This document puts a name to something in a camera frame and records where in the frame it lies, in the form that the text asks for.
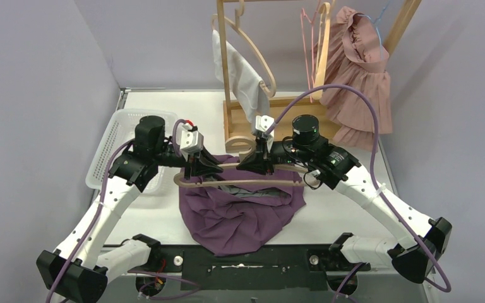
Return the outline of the purple garment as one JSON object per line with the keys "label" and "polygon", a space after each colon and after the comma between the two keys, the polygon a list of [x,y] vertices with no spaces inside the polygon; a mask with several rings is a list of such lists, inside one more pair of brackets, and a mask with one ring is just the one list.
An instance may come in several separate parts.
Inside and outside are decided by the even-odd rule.
{"label": "purple garment", "polygon": [[304,187],[266,184],[179,188],[192,238],[216,256],[257,251],[305,206]]}

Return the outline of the white skirt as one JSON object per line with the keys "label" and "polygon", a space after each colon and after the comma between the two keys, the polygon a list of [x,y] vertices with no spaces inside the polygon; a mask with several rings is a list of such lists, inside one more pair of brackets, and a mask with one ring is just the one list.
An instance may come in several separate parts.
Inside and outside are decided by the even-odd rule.
{"label": "white skirt", "polygon": [[273,86],[263,78],[229,42],[226,43],[229,90],[242,107],[246,119],[253,126],[256,116],[270,114],[269,99],[275,94]]}

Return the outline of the pink garment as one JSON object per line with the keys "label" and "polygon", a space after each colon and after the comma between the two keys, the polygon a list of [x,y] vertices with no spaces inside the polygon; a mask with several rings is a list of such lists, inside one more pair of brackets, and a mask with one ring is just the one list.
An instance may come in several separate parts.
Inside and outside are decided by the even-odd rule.
{"label": "pink garment", "polygon": [[[380,59],[379,42],[371,22],[356,13],[360,12],[344,6],[331,24],[325,83],[348,85],[360,91],[376,113],[378,132],[390,134],[391,78],[386,70],[389,53],[384,48],[384,59]],[[320,103],[326,109],[326,117],[342,126],[333,137],[334,142],[372,150],[376,131],[373,116],[360,97],[348,90],[329,88],[323,92]]]}

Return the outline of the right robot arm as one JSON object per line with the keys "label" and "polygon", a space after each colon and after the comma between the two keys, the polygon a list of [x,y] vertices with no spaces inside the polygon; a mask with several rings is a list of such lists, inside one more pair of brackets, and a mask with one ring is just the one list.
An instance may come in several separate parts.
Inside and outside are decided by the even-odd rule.
{"label": "right robot arm", "polygon": [[281,141],[273,133],[266,134],[272,126],[272,117],[256,116],[256,148],[237,169],[265,175],[280,164],[304,165],[318,183],[357,203],[392,235],[380,239],[343,233],[330,247],[334,267],[344,270],[354,263],[368,263],[392,267],[410,282],[425,282],[447,248],[451,223],[415,210],[384,183],[373,183],[369,170],[355,156],[319,133],[315,116],[296,117],[292,136]]}

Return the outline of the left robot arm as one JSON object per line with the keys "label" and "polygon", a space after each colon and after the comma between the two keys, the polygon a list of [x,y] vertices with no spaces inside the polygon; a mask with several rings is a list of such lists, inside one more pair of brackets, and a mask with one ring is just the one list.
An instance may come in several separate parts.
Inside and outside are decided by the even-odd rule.
{"label": "left robot arm", "polygon": [[182,168],[185,178],[222,172],[191,121],[178,120],[172,136],[166,136],[162,117],[142,117],[133,138],[108,159],[98,198],[65,240],[37,258],[49,291],[47,302],[54,295],[60,295],[64,302],[96,302],[110,282],[129,270],[137,266],[152,270],[161,263],[160,243],[142,234],[102,252],[124,212],[161,167]]}

